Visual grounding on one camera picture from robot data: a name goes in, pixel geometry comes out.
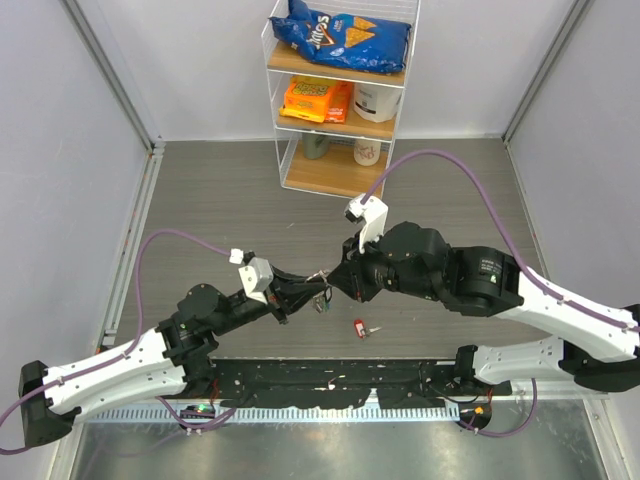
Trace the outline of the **large metal keyring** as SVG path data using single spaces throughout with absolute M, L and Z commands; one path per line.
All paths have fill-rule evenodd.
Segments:
M 305 280 L 306 283 L 322 284 L 321 290 L 310 300 L 310 305 L 319 314 L 326 313 L 330 309 L 333 292 L 332 286 L 328 283 L 328 275 L 327 270 L 321 269 Z

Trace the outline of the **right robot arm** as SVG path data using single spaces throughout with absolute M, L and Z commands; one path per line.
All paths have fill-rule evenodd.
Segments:
M 503 347 L 458 349 L 452 380 L 473 394 L 485 385 L 528 379 L 572 379 L 595 391 L 619 393 L 639 384 L 639 308 L 624 309 L 576 298 L 494 248 L 452 247 L 435 229 L 403 222 L 372 242 L 344 242 L 331 286 L 355 301 L 380 291 L 441 303 L 464 317 L 512 320 L 547 337 Z

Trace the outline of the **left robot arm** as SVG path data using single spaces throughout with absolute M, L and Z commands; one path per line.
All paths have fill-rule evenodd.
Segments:
M 170 318 L 132 340 L 60 367 L 33 361 L 21 369 L 24 443 L 55 442 L 103 411 L 153 397 L 207 395 L 214 374 L 209 355 L 218 337 L 271 315 L 279 323 L 331 288 L 319 275 L 275 270 L 264 290 L 225 295 L 210 284 L 192 287 Z

